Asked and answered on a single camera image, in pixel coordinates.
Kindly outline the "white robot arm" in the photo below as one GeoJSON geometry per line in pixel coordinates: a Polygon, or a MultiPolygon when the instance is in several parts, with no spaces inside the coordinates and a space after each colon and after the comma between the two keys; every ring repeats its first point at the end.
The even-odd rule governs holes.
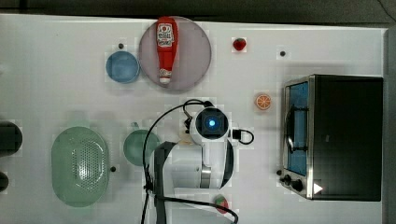
{"type": "Polygon", "coordinates": [[[152,152],[147,168],[154,197],[156,224],[187,224],[180,212],[193,204],[176,189],[221,189],[233,175],[230,121],[210,103],[186,120],[192,143],[163,142],[152,152]]]}

